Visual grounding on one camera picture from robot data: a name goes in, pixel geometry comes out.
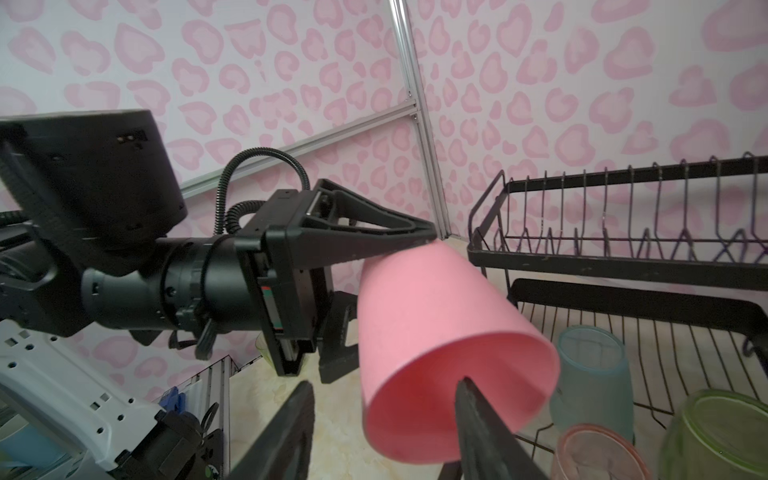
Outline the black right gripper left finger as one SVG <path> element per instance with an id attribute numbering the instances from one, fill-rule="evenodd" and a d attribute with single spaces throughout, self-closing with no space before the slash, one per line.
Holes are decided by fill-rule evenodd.
<path id="1" fill-rule="evenodd" d="M 314 424 L 314 390 L 301 381 L 227 479 L 307 479 Z"/>

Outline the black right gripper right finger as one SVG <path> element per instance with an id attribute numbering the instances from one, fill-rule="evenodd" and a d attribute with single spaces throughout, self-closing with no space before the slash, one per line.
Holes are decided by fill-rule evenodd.
<path id="1" fill-rule="evenodd" d="M 454 405 L 464 479 L 548 479 L 470 378 Z"/>

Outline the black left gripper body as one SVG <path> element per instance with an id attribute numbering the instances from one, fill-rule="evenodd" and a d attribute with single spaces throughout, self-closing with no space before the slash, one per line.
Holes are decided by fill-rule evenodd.
<path id="1" fill-rule="evenodd" d="M 324 203 L 314 191 L 278 191 L 241 226 L 235 251 L 276 373 L 296 376 L 316 353 L 320 380 L 330 384 L 359 368 L 359 351 L 345 344 L 357 297 L 334 290 L 328 261 L 299 258 L 308 251 L 304 221 Z"/>

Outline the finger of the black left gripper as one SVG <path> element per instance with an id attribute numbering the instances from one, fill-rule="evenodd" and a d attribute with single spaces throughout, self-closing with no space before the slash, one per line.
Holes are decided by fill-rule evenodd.
<path id="1" fill-rule="evenodd" d="M 422 246 L 437 239 L 427 220 L 382 207 L 328 179 L 281 190 L 266 204 L 271 260 L 313 269 Z"/>

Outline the clear pink plastic cup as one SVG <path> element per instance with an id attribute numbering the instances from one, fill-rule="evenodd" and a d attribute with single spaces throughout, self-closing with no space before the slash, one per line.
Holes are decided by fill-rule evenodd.
<path id="1" fill-rule="evenodd" d="M 568 428 L 558 439 L 550 479 L 652 479 L 634 446 L 594 424 Z"/>

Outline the opaque pink cup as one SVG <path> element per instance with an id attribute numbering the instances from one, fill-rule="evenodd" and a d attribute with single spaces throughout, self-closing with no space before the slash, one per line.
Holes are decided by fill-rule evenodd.
<path id="1" fill-rule="evenodd" d="M 442 241 L 367 260 L 357 319 L 363 431 L 389 459 L 458 459 L 454 403 L 463 379 L 512 431 L 555 390 L 554 345 Z"/>

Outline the yellow-green clear cup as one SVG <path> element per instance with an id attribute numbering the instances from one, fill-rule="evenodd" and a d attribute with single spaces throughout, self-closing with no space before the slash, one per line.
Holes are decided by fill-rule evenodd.
<path id="1" fill-rule="evenodd" d="M 659 454 L 661 479 L 765 479 L 767 405 L 725 390 L 683 403 Z"/>

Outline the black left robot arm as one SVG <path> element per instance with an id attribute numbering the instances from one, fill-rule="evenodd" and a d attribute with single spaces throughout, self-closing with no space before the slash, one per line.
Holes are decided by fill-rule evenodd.
<path id="1" fill-rule="evenodd" d="M 281 376 L 319 354 L 321 380 L 354 371 L 355 295 L 331 269 L 426 245 L 434 225 L 330 180 L 287 152 L 235 155 L 219 176 L 209 237 L 173 238 L 187 215 L 147 110 L 5 117 L 1 179 L 1 388 L 115 479 L 243 478 L 218 413 L 178 412 L 114 388 L 66 339 L 90 324 L 142 345 L 212 356 L 220 335 L 259 331 Z"/>

